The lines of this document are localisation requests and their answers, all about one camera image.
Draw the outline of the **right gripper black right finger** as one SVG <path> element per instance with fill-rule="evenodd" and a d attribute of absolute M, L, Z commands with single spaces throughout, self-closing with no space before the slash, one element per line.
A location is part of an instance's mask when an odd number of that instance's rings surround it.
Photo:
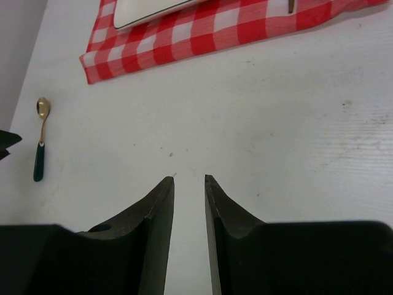
<path fill-rule="evenodd" d="M 377 221 L 266 223 L 204 179 L 214 294 L 391 294 L 392 229 Z"/>

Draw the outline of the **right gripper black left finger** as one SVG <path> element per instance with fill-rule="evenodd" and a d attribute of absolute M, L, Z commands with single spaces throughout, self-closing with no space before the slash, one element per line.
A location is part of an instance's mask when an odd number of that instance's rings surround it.
<path fill-rule="evenodd" d="M 86 232 L 1 227 L 2 294 L 163 294 L 174 179 Z"/>

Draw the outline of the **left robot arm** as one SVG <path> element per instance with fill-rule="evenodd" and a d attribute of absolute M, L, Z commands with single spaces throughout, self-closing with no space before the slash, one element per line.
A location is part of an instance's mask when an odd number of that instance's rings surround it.
<path fill-rule="evenodd" d="M 20 142 L 21 140 L 22 137 L 18 134 L 0 130 L 0 160 L 4 159 L 10 154 L 7 148 Z"/>

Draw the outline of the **white rectangular plate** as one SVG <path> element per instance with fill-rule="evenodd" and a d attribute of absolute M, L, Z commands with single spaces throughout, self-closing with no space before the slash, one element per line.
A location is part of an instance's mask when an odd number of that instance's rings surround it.
<path fill-rule="evenodd" d="M 118 0 L 114 10 L 114 28 L 122 30 L 134 27 L 201 2 L 199 0 Z"/>

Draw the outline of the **red white checkered cloth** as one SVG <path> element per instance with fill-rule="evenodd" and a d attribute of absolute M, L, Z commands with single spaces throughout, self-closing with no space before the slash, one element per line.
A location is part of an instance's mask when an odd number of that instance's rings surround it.
<path fill-rule="evenodd" d="M 376 1 L 206 1 L 134 28 L 114 27 L 115 1 L 102 1 L 86 52 L 87 82 L 319 26 Z"/>

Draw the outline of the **gold spoon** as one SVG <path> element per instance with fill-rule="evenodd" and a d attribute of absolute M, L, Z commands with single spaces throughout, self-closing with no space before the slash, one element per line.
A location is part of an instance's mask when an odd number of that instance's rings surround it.
<path fill-rule="evenodd" d="M 39 182 L 44 177 L 44 165 L 45 165 L 45 124 L 49 117 L 51 105 L 49 100 L 44 97 L 40 97 L 36 103 L 37 113 L 39 118 L 42 119 L 41 134 L 36 149 L 36 157 L 34 161 L 33 180 Z"/>

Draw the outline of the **teal handled knife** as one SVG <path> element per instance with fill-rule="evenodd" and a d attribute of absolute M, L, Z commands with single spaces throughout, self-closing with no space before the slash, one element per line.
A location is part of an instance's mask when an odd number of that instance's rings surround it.
<path fill-rule="evenodd" d="M 295 0 L 288 0 L 288 13 L 292 14 L 294 12 Z"/>

